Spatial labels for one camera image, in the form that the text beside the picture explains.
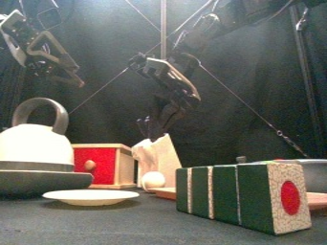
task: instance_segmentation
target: black backdrop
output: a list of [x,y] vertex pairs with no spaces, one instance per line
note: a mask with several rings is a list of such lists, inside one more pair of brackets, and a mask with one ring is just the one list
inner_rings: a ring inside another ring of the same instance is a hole
[[[3,4],[2,13],[19,8],[18,1],[10,2]],[[167,1],[169,33],[206,2]],[[135,121],[149,115],[158,84],[130,70],[121,73],[130,58],[161,43],[161,0],[58,0],[57,3],[65,24],[51,32],[81,66],[78,74],[86,86],[79,89],[25,74],[9,50],[2,50],[2,126],[11,126],[13,111],[21,101],[49,97],[70,112],[67,137],[73,143],[133,146],[145,139]],[[306,29],[321,139],[326,139],[327,125],[326,12],[326,4],[313,10]],[[170,37],[167,49],[177,38],[178,35]],[[161,46],[153,53],[161,57]],[[314,133],[317,125],[290,12],[214,39],[201,62],[205,69],[195,71],[193,83],[202,104],[169,131],[183,166],[233,164],[242,155],[250,162],[305,158],[275,129],[313,158],[326,158],[326,142],[317,140]],[[46,109],[31,116],[33,123],[51,124],[53,120],[53,112]]]

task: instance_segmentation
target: block with red circle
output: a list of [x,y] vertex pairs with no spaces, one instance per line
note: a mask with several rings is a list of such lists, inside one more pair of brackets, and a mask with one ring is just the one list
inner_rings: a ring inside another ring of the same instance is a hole
[[238,165],[241,225],[267,234],[311,227],[303,168],[262,162]]

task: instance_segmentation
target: white plate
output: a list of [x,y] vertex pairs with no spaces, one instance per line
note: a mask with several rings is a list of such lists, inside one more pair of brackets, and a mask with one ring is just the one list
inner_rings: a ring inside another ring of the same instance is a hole
[[134,191],[107,189],[58,190],[45,194],[45,198],[78,206],[113,205],[138,196],[139,193]]

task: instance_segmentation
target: kettle handle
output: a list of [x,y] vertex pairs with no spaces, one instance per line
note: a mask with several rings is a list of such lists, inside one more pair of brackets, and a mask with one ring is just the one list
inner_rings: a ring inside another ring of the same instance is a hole
[[30,114],[42,105],[53,105],[57,110],[57,121],[53,126],[53,132],[65,135],[69,127],[69,113],[65,106],[49,98],[33,98],[18,106],[15,109],[13,126],[27,123]]

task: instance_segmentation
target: drawer knob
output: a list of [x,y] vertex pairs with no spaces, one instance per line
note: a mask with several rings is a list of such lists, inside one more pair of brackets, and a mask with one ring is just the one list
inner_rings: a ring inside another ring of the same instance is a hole
[[93,160],[87,160],[86,164],[85,164],[85,168],[86,170],[91,171],[97,168],[97,163]]

